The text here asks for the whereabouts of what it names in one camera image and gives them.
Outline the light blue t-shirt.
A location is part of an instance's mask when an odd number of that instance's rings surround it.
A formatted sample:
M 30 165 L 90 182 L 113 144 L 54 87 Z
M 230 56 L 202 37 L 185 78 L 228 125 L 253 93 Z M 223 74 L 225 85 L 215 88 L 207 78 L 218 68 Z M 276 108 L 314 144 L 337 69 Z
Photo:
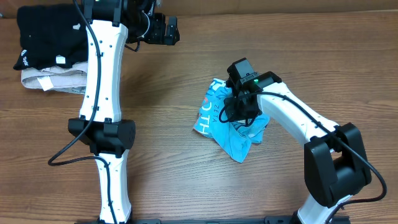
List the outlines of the light blue t-shirt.
M 264 130 L 271 118 L 262 114 L 248 127 L 245 127 L 244 121 L 221 123 L 220 111 L 224 107 L 224 100 L 231 95 L 232 90 L 226 87 L 224 80 L 213 79 L 193 128 L 203 136 L 214 139 L 234 161 L 242 163 L 251 145 L 262 142 Z

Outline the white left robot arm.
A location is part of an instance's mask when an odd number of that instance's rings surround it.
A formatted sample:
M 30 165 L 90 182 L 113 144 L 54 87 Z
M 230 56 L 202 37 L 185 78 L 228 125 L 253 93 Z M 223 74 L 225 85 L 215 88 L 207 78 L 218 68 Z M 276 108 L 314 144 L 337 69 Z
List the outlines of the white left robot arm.
M 97 223 L 132 223 L 127 192 L 127 158 L 136 125 L 123 119 L 121 64 L 130 44 L 175 45 L 177 18 L 155 9 L 159 1 L 83 1 L 88 68 L 85 97 L 68 130 L 90 148 L 99 173 L 101 211 Z

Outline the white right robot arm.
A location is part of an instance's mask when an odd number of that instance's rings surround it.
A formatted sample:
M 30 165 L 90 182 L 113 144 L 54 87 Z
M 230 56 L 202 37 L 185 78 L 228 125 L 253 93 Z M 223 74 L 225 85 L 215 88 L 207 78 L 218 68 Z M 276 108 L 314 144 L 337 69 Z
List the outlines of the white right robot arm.
M 337 209 L 371 182 L 359 129 L 318 114 L 275 73 L 255 72 L 246 58 L 233 62 L 227 73 L 226 86 L 233 93 L 221 111 L 227 121 L 244 120 L 250 125 L 266 114 L 303 146 L 309 196 L 293 214 L 268 216 L 265 223 L 349 223 L 349 217 L 336 215 Z

